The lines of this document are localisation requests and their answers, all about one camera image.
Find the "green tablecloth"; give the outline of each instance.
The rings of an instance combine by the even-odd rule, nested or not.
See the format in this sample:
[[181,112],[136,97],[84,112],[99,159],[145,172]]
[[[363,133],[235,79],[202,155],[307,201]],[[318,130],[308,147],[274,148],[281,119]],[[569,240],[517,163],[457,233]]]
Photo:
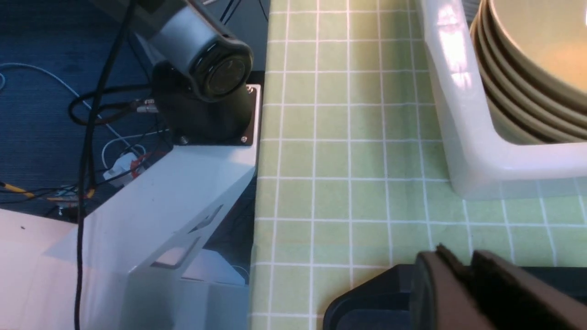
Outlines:
[[338,295],[443,243],[586,266],[582,197],[463,201],[414,0],[272,0],[251,329],[321,329]]

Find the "stack of plates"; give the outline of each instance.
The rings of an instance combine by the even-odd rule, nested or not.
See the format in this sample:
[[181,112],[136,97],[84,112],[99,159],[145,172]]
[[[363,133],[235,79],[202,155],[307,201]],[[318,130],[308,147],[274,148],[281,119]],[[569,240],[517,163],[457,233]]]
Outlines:
[[494,126],[518,144],[587,140],[585,0],[482,0],[471,37]]

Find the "screw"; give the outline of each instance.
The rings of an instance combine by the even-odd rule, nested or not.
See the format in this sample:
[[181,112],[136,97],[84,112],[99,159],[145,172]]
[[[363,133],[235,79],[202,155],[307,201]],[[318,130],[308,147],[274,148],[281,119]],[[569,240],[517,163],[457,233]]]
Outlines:
[[190,141],[187,139],[187,136],[180,136],[180,144],[182,146],[185,146],[186,144],[188,144]]

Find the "white plug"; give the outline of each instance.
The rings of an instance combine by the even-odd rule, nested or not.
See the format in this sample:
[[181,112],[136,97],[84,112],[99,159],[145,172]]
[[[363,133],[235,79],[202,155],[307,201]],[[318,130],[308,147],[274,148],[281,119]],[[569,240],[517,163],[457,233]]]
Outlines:
[[[112,166],[110,170],[104,172],[104,179],[110,180],[111,178],[117,177],[125,172],[129,172],[131,169],[136,167],[136,164],[133,164],[133,162],[136,161],[137,156],[133,153],[126,153],[120,156],[116,162],[114,162],[114,166]],[[142,172],[144,172],[144,167],[139,166],[134,171],[110,181],[110,184],[117,188],[126,186],[134,180],[136,174],[140,174]]]

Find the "white plastic dish rack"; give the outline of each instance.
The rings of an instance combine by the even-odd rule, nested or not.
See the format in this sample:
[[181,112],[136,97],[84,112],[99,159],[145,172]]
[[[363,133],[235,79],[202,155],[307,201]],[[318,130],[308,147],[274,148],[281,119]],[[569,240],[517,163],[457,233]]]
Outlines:
[[587,143],[520,146],[491,122],[460,0],[416,0],[453,189],[464,199],[587,192]]

